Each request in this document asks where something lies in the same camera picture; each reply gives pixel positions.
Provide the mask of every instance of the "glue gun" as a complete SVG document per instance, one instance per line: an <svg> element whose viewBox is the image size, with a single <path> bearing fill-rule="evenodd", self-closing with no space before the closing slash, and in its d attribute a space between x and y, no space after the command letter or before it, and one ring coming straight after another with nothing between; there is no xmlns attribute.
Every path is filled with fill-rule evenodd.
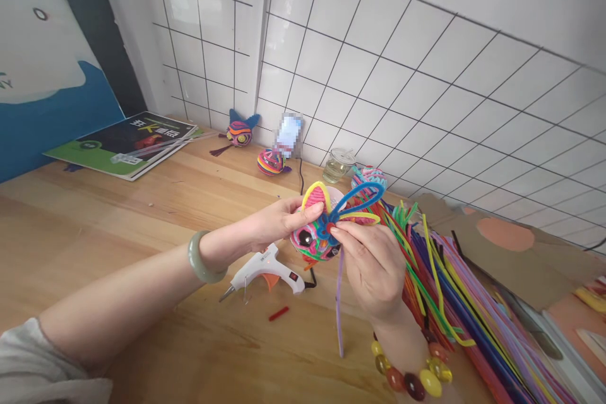
<svg viewBox="0 0 606 404"><path fill-rule="evenodd" d="M303 278L284 264L278 262L278 247L275 243L270 244L264 252L256 252L249 261L235 274L231 281L231 287L219 299L219 303L225 300L231 293L249 285L257 276L263 275L267 285L271 288L282 278L292 289L294 295L299 295L305 290Z"/></svg>

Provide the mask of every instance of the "jade bangle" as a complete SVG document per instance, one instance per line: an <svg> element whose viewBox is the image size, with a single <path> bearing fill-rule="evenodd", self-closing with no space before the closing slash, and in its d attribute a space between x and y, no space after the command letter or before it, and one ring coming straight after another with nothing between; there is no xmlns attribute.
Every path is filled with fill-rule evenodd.
<svg viewBox="0 0 606 404"><path fill-rule="evenodd" d="M213 273L209 271L208 268L202 262L202 257L200 256L200 239L206 235L209 230L201 230L194 234L189 241L189 247L187 248L187 255L189 256L189 263L191 268L194 269L194 273L200 279L200 281L205 282L207 284L215 284L220 280L225 278L227 274L227 269L220 271L219 273Z"/></svg>

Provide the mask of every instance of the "glass jar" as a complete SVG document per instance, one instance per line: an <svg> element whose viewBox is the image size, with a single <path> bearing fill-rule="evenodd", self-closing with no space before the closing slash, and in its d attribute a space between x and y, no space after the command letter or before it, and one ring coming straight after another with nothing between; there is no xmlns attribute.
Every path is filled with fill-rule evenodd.
<svg viewBox="0 0 606 404"><path fill-rule="evenodd" d="M333 148L330 158L324 166L322 178L329 183L337 183L355 164L353 150L344 148Z"/></svg>

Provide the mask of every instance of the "white tile wall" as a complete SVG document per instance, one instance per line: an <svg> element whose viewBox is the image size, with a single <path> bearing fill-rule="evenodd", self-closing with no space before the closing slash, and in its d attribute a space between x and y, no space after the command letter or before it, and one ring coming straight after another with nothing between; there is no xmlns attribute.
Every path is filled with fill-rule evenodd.
<svg viewBox="0 0 606 404"><path fill-rule="evenodd" d="M170 96L165 103L171 112L214 129L227 127L230 108L235 107L243 116L252 115L257 74L261 71L258 61L263 1L150 0ZM285 40L277 42L274 51L287 58L285 49L294 45L296 26L287 21L282 25ZM302 38L303 29L299 28ZM279 58L276 64L289 66ZM279 71L276 69L274 79L282 76ZM272 87L273 93L266 96L279 97L279 87Z"/></svg>
<svg viewBox="0 0 606 404"><path fill-rule="evenodd" d="M423 0L264 1L260 42L259 0L151 0L171 102L190 117L223 127L256 103L271 145L298 112L312 163L351 148L402 196L582 246L606 235L604 74Z"/></svg>

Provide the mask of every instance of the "jar lid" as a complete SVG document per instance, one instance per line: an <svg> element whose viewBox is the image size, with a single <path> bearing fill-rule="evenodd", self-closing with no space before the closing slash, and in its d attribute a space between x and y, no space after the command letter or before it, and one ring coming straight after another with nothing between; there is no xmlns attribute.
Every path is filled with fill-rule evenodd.
<svg viewBox="0 0 606 404"><path fill-rule="evenodd" d="M337 159L341 164L354 165L355 155L353 150L346 150L344 148L333 148L330 153Z"/></svg>

